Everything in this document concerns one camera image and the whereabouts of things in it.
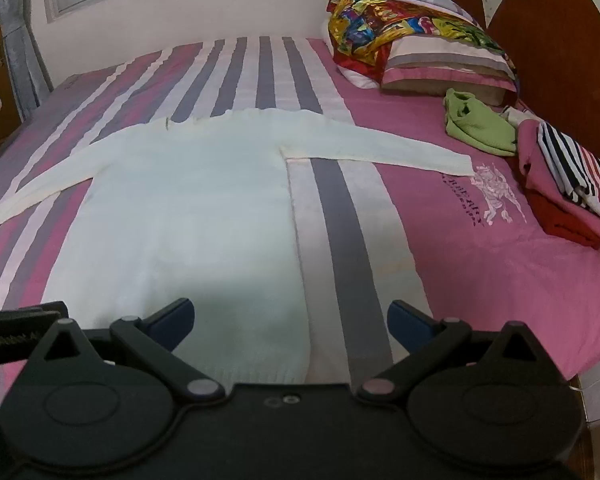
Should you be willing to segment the pink grey striped bedspread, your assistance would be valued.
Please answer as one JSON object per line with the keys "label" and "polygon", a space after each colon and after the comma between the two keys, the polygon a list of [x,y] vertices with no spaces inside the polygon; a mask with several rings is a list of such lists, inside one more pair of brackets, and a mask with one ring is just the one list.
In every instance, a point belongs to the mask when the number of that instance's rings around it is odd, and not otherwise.
{"label": "pink grey striped bedspread", "polygon": [[[446,135],[439,99],[354,88],[318,40],[186,44],[70,77],[2,151],[0,203],[117,131],[269,108],[434,144],[472,165],[470,176],[452,176],[288,162],[310,323],[303,382],[358,384],[402,359],[386,326],[396,299],[477,330],[524,322],[566,377],[600,362],[600,252],[544,233],[513,167]],[[43,292],[87,191],[73,185],[0,226],[0,311],[54,301]]]}

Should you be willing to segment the red garment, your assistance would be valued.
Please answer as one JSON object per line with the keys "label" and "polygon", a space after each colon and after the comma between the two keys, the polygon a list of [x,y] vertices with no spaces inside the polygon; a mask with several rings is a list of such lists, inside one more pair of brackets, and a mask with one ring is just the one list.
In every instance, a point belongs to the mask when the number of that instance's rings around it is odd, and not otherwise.
{"label": "red garment", "polygon": [[584,222],[535,191],[528,191],[526,196],[535,219],[546,234],[600,250],[600,236]]}

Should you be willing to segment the black white striped garment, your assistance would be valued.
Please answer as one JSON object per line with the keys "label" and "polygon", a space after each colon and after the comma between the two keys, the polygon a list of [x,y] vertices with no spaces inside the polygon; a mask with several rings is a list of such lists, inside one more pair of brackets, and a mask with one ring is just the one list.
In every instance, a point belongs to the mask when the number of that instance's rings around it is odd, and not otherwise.
{"label": "black white striped garment", "polygon": [[548,122],[539,124],[536,142],[560,194],[600,218],[600,158]]}

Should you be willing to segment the dark wood white headboard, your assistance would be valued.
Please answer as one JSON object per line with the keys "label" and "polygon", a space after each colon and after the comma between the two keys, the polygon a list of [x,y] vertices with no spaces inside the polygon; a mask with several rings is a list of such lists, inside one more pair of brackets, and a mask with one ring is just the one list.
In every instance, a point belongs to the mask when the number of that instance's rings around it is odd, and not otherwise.
{"label": "dark wood white headboard", "polygon": [[453,0],[506,51],[519,97],[600,158],[600,0]]}

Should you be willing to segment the white knit sweater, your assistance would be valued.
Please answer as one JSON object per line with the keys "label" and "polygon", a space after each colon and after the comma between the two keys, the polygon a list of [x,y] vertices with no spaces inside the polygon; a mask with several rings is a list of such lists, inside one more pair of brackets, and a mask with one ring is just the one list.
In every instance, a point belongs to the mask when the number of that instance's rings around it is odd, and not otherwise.
{"label": "white knit sweater", "polygon": [[87,182],[45,299],[96,327],[187,298],[196,327],[180,359],[227,385],[300,384],[310,323],[287,172],[299,158],[472,174],[466,155],[308,110],[230,110],[82,148],[3,200],[0,226]]}

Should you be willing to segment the pink garment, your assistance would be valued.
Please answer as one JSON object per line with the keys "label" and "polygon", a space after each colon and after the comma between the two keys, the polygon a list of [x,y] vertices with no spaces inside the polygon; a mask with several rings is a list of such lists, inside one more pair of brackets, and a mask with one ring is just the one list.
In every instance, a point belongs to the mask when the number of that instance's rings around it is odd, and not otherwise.
{"label": "pink garment", "polygon": [[530,190],[541,194],[563,211],[577,217],[600,236],[600,218],[591,211],[571,203],[560,194],[536,142],[536,130],[539,124],[534,119],[526,119],[517,128],[519,174],[517,179],[524,196]]}

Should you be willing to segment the striped pink pillow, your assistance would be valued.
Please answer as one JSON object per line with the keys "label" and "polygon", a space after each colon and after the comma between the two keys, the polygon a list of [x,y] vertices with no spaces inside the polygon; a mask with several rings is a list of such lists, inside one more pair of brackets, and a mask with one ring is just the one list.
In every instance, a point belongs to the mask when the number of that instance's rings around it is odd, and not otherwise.
{"label": "striped pink pillow", "polygon": [[444,96],[469,92],[491,106],[518,93],[516,76],[503,55],[433,36],[407,36],[391,45],[380,88],[388,92]]}

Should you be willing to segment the green garment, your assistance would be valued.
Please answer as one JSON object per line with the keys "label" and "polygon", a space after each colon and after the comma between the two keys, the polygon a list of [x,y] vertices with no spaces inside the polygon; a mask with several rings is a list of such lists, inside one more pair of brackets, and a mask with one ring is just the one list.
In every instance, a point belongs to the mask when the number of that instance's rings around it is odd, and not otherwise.
{"label": "green garment", "polygon": [[448,136],[496,156],[517,154],[516,129],[470,92],[449,89],[443,98]]}

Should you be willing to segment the colourful satin cloth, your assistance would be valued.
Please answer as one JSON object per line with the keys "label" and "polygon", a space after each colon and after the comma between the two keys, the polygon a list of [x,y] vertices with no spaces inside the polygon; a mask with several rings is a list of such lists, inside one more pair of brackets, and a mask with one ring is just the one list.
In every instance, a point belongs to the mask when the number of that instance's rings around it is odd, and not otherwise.
{"label": "colourful satin cloth", "polygon": [[508,55],[486,32],[467,18],[420,2],[396,0],[329,0],[328,28],[336,58],[376,81],[385,71],[393,41],[407,36],[433,36]]}

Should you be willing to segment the grey left curtain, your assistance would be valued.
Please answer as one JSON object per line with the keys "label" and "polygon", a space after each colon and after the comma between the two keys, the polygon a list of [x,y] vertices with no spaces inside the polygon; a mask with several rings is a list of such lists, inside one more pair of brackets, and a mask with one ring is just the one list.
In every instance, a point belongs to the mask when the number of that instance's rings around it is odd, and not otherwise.
{"label": "grey left curtain", "polygon": [[4,44],[12,88],[23,120],[50,96],[50,81],[30,29],[29,0],[2,0]]}

